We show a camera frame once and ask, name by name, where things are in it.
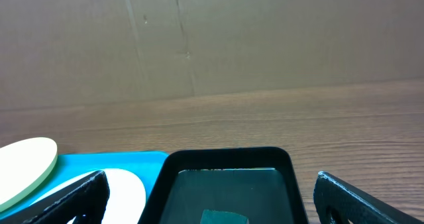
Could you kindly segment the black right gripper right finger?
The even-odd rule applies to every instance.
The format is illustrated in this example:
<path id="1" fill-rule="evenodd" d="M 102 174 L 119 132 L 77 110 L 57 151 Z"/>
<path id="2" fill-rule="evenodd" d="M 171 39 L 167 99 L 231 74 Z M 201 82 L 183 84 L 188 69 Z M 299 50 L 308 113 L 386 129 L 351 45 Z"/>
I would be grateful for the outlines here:
<path id="1" fill-rule="evenodd" d="M 313 202 L 321 223 L 423 224 L 324 171 L 318 173 Z"/>

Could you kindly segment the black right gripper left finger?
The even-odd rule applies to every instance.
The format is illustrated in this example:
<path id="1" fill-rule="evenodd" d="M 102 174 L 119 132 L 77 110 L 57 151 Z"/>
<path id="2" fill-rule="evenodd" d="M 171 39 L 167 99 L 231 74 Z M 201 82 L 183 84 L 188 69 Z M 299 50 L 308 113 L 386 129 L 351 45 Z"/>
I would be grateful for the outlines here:
<path id="1" fill-rule="evenodd" d="M 99 170 L 1 220 L 1 224 L 100 223 L 110 189 Z"/>

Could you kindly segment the light blue plate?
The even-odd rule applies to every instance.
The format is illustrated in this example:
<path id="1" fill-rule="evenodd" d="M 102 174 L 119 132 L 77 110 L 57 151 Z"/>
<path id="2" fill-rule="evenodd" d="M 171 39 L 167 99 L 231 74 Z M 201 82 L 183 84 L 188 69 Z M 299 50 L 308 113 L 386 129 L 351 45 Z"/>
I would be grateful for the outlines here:
<path id="1" fill-rule="evenodd" d="M 109 199 L 102 224 L 138 223 L 146 203 L 146 191 L 141 179 L 128 170 L 104 168 L 109 185 Z"/>

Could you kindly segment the green scrubbing sponge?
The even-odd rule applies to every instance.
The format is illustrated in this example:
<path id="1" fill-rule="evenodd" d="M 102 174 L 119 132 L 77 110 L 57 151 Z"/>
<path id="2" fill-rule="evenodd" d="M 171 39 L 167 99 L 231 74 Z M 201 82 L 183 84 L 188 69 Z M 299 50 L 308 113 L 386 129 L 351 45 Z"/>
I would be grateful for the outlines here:
<path id="1" fill-rule="evenodd" d="M 238 213 L 205 209 L 200 224 L 249 224 L 249 220 Z"/>

